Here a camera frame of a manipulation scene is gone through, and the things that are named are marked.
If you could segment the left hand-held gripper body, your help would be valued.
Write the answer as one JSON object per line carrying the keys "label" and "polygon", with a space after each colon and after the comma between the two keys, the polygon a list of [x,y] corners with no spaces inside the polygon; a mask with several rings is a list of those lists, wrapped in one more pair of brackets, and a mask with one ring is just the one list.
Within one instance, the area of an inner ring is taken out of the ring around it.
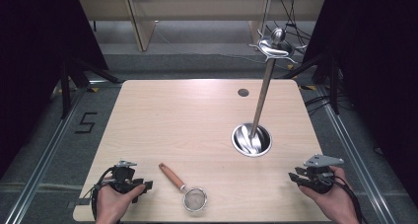
{"label": "left hand-held gripper body", "polygon": [[135,174],[134,166],[136,166],[136,163],[121,160],[112,168],[112,182],[110,185],[113,189],[120,193],[128,193],[135,187],[144,184],[142,179],[133,178]]}

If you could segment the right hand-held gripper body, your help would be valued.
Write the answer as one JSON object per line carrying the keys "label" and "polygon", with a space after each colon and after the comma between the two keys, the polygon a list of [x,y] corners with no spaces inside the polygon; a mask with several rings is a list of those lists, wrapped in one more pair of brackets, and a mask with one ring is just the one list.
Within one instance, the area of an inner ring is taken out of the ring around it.
{"label": "right hand-held gripper body", "polygon": [[344,163],[342,158],[334,158],[321,154],[314,154],[305,163],[303,168],[308,171],[308,175],[301,176],[308,180],[303,187],[308,187],[317,193],[325,194],[332,189],[335,179],[331,166]]}

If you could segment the person's left hand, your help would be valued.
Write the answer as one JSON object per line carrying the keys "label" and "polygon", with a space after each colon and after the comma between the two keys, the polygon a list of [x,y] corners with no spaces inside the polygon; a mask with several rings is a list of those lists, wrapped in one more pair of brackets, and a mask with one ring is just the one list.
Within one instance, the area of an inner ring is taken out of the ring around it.
{"label": "person's left hand", "polygon": [[97,199],[96,224],[116,224],[124,216],[132,200],[144,189],[145,186],[140,185],[128,193],[119,193],[110,186],[102,187]]}

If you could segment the person's right hand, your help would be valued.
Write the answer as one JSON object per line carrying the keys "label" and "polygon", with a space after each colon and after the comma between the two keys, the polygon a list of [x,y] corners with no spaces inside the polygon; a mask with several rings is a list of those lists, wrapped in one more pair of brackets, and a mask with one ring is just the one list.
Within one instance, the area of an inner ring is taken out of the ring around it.
{"label": "person's right hand", "polygon": [[360,224],[350,195],[340,186],[334,185],[324,194],[299,186],[299,190],[312,199],[322,213],[335,224]]}

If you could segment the metal utensil stand with hooks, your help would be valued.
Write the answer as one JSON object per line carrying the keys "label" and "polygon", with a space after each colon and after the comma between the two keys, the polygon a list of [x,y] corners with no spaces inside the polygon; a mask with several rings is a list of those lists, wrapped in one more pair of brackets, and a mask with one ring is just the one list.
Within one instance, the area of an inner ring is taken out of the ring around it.
{"label": "metal utensil stand with hooks", "polygon": [[252,122],[238,125],[232,132],[232,143],[236,150],[248,157],[260,157],[272,146],[271,133],[260,124],[261,114],[272,79],[275,63],[278,59],[295,63],[292,58],[295,47],[286,41],[286,31],[274,29],[269,35],[260,34],[260,39],[251,47],[265,56],[266,68],[258,96],[257,106]]}

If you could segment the black metal stand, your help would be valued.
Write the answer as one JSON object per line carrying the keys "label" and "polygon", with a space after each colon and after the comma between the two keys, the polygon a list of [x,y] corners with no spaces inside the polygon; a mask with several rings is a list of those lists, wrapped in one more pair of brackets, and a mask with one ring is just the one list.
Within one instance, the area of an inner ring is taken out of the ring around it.
{"label": "black metal stand", "polygon": [[63,105],[62,118],[65,118],[72,108],[69,80],[72,80],[77,88],[86,88],[90,85],[90,81],[88,80],[85,71],[91,71],[111,83],[122,83],[121,79],[112,76],[105,70],[100,69],[81,58],[66,58],[60,66],[60,83]]}
{"label": "black metal stand", "polygon": [[316,67],[313,74],[313,81],[316,84],[322,84],[326,79],[329,80],[329,102],[335,114],[339,114],[338,90],[339,90],[339,62],[334,53],[326,50],[323,53],[303,62],[295,70],[281,76],[281,79],[292,79],[308,69]]}

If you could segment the wooden-handled mesh strainer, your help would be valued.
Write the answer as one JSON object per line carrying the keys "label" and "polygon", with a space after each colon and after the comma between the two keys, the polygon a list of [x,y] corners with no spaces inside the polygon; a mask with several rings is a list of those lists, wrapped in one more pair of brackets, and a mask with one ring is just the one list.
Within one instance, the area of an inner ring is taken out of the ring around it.
{"label": "wooden-handled mesh strainer", "polygon": [[185,182],[165,163],[160,163],[159,168],[169,181],[183,193],[182,204],[187,211],[201,211],[207,203],[207,193],[201,187],[187,188]]}

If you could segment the aluminium floor rail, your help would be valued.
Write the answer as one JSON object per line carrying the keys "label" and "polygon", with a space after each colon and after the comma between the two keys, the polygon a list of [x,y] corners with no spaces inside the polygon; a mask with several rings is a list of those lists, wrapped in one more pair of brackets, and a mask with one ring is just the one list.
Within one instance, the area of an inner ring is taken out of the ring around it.
{"label": "aluminium floor rail", "polygon": [[359,151],[355,147],[355,144],[349,135],[349,132],[344,125],[339,114],[334,112],[332,106],[326,106],[325,111],[336,130],[338,137],[342,143],[344,151],[346,152],[348,159],[350,160],[356,175],[363,189],[369,198],[369,201],[377,213],[378,218],[382,224],[398,224],[395,216],[390,210],[386,199],[383,197],[383,193],[377,186],[377,183],[372,178],[372,175],[368,171],[364,160],[362,159]]}
{"label": "aluminium floor rail", "polygon": [[75,110],[78,107],[84,95],[84,89],[79,89],[74,93],[73,98],[70,100],[69,112],[59,120],[59,123],[56,129],[54,130],[52,138],[49,140],[47,146],[45,147],[29,180],[23,186],[22,191],[20,192],[17,201],[12,206],[4,224],[20,224],[22,222],[29,206],[31,205],[31,202],[35,197],[38,186],[41,180],[43,179],[46,171],[48,170],[56,151],[59,148],[59,144],[62,141],[63,136],[68,129],[69,123],[74,117]]}

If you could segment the light wooden desk frame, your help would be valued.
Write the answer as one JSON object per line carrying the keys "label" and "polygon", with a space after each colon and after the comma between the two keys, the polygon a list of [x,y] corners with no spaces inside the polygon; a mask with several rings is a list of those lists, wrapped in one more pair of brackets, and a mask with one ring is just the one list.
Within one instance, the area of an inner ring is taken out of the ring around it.
{"label": "light wooden desk frame", "polygon": [[247,21],[253,40],[269,21],[315,21],[324,0],[79,0],[90,21],[128,21],[141,51],[157,21]]}

